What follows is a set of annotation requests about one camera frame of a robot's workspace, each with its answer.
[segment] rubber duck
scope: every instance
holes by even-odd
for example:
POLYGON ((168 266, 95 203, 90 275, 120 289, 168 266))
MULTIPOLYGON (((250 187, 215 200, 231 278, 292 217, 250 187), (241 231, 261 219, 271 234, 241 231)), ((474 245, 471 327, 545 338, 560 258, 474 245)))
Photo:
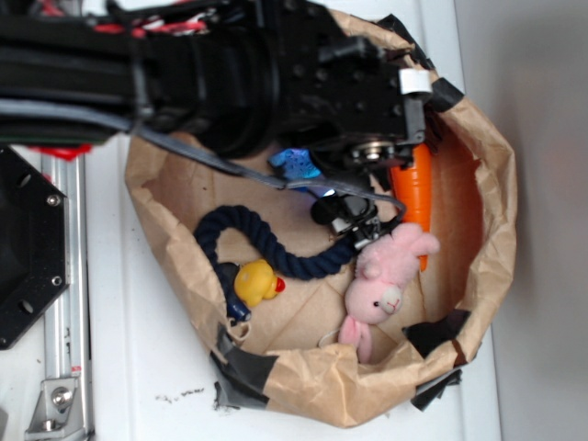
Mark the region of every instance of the rubber duck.
POLYGON ((237 296, 249 308, 259 304, 262 299, 273 299, 285 287, 284 280, 274 274, 273 268, 264 259, 242 266, 234 281, 237 296))

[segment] gray cable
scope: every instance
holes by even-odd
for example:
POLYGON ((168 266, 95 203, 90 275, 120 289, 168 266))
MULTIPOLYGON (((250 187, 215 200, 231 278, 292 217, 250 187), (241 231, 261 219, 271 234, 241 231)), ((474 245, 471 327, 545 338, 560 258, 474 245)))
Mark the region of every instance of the gray cable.
MULTIPOLYGON (((0 98, 0 116, 30 119, 65 119, 69 121, 96 124, 98 126, 126 133, 133 130, 133 122, 130 119, 118 115, 100 112, 89 107, 44 101, 0 98)), ((396 198, 387 195, 379 195, 344 182, 332 179, 287 180, 277 176, 264 175, 251 168, 226 161, 216 154, 205 152, 146 126, 134 128, 133 133, 144 138, 148 142, 158 145, 170 153, 184 156, 229 175, 237 175, 253 179, 266 186, 280 190, 303 187, 328 187, 348 195, 389 202, 398 208, 398 220, 400 220, 406 212, 406 206, 396 198)))

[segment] pink bunny plush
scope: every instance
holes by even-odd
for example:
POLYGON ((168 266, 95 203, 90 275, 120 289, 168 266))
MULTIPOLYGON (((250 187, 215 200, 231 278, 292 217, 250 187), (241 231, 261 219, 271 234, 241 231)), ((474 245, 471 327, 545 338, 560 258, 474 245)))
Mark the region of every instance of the pink bunny plush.
POLYGON ((438 251, 439 241, 433 234, 407 222, 359 254, 356 278, 345 293, 347 316, 339 331, 339 343, 354 345, 360 363, 368 363, 371 357, 369 325, 384 322, 398 312, 402 292, 419 270, 419 256, 438 251))

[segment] paper bag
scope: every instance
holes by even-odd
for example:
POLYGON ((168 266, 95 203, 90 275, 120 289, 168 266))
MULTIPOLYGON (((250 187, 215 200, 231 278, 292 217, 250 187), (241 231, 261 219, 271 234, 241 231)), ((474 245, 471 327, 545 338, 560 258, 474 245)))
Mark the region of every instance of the paper bag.
MULTIPOLYGON (((417 46, 397 33, 333 14, 349 34, 366 35, 389 50, 405 51, 407 63, 430 67, 415 56, 417 46)), ((401 30, 399 25, 389 17, 382 26, 401 30)), ((337 344, 334 336, 318 346, 345 317, 353 264, 323 279, 287 279, 287 289, 256 306, 250 322, 231 326, 219 280, 193 237, 209 211, 245 205, 271 225, 288 251, 318 254, 334 237, 311 220, 312 197, 222 175, 145 141, 132 142, 126 173, 130 195, 155 257, 210 351, 221 403, 348 427, 410 399, 424 407, 439 387, 457 379, 459 366, 475 357, 513 277, 515 159, 490 121, 435 71, 432 76, 432 233, 441 252, 407 288, 401 311, 372 326, 369 365, 359 364, 355 349, 337 344)), ((202 148, 186 134, 177 136, 202 148)), ((271 153, 240 162, 271 173, 266 162, 271 153)), ((389 207, 380 209, 382 217, 391 213, 389 207)), ((237 231, 220 237, 218 253, 221 262, 240 264, 260 257, 237 231)))

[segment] plush carrot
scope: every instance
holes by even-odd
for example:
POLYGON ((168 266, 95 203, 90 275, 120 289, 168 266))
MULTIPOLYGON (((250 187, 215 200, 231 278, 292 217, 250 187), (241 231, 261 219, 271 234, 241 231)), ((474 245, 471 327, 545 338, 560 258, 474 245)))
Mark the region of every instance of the plush carrot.
MULTIPOLYGON (((406 205, 404 222, 416 222, 424 232, 431 230, 431 152, 422 143, 413 149, 414 164, 405 170, 389 169, 396 198, 406 205)), ((421 256, 421 271, 426 270, 427 257, 421 256)))

